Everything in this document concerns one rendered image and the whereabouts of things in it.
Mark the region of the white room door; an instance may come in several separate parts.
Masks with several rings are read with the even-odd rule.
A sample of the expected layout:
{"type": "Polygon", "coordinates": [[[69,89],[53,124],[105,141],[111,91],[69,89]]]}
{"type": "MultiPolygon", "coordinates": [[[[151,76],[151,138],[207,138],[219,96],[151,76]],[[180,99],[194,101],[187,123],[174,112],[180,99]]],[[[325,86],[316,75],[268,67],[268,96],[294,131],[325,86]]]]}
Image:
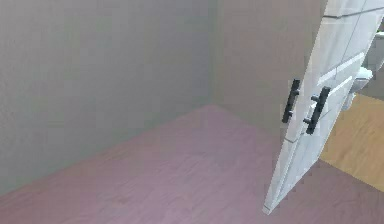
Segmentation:
{"type": "Polygon", "coordinates": [[[267,215],[282,202],[318,161],[352,87],[369,81],[359,70],[384,18],[384,0],[327,0],[320,27],[300,80],[293,115],[285,124],[282,147],[263,205],[267,215]],[[305,118],[312,116],[323,87],[331,91],[315,131],[306,133],[305,118]]]}

